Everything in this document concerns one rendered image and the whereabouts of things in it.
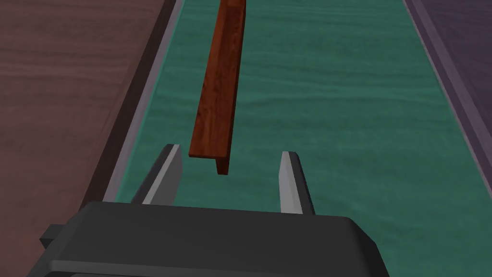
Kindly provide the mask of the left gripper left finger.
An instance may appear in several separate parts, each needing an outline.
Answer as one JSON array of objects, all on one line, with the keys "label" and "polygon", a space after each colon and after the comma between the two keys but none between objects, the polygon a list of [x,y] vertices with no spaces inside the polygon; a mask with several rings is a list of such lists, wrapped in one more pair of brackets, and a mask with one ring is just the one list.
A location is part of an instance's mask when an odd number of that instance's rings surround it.
[{"label": "left gripper left finger", "polygon": [[182,173],[181,146],[179,144],[165,145],[131,203],[173,205]]}]

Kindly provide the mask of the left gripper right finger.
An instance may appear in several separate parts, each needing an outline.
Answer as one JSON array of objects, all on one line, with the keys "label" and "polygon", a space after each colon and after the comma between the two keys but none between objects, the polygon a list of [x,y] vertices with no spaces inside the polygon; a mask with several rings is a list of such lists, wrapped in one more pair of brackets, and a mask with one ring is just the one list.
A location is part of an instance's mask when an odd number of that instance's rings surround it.
[{"label": "left gripper right finger", "polygon": [[282,153],[279,170],[279,195],[282,213],[314,215],[315,210],[298,154]]}]

